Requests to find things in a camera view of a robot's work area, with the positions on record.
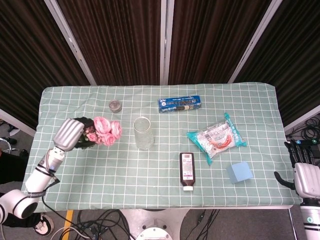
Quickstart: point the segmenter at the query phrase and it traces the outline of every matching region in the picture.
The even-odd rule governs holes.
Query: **sauce bottle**
[[[195,158],[192,152],[180,152],[180,182],[183,191],[193,191],[196,182]]]

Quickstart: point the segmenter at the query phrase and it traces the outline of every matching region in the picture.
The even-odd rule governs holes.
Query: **table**
[[[197,110],[158,113],[159,98],[200,95]],[[112,113],[109,101],[122,102]],[[220,153],[208,166],[187,132],[223,120],[228,112],[246,147]],[[28,179],[67,118],[103,116],[120,121],[122,137],[110,147],[95,145],[66,154],[56,176],[61,183],[48,189],[45,201],[55,210],[164,209],[202,207],[283,206],[299,204],[294,191],[281,186],[293,179],[275,88],[269,84],[197,84],[169,86],[59,86],[43,91],[39,124],[32,143],[24,181]],[[135,145],[133,122],[150,119],[154,146]],[[196,182],[184,192],[179,177],[179,153],[193,152]],[[230,183],[226,168],[248,162],[253,179]],[[48,209],[39,203],[37,212]]]

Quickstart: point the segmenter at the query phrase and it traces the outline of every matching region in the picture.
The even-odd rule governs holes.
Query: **snack bag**
[[[246,146],[228,113],[224,114],[225,121],[217,122],[204,130],[187,132],[187,137],[205,153],[209,165],[212,158],[220,152],[235,146]]]

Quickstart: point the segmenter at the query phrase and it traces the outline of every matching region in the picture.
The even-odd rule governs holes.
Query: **pink rose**
[[[111,146],[115,143],[116,137],[113,136],[111,133],[107,133],[104,136],[101,137],[101,140],[104,145]]]
[[[85,133],[88,134],[88,133],[93,133],[95,131],[94,127],[93,126],[90,126],[90,127],[87,127],[85,129]]]
[[[97,135],[93,132],[88,133],[86,137],[89,139],[90,142],[95,142],[98,138]]]
[[[97,136],[95,143],[96,144],[102,144],[102,140],[101,140],[100,136]]]
[[[94,121],[94,127],[95,127],[97,135],[102,137],[105,134],[110,133],[111,124],[106,118],[104,118],[102,116],[96,116],[93,119],[93,121]]]
[[[118,121],[111,122],[111,133],[116,138],[119,139],[122,134],[122,128]]]

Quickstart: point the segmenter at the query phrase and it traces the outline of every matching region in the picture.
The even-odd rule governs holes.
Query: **glass cup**
[[[134,120],[133,128],[137,148],[140,150],[148,150],[151,148],[155,140],[149,119],[144,116],[138,117]]]

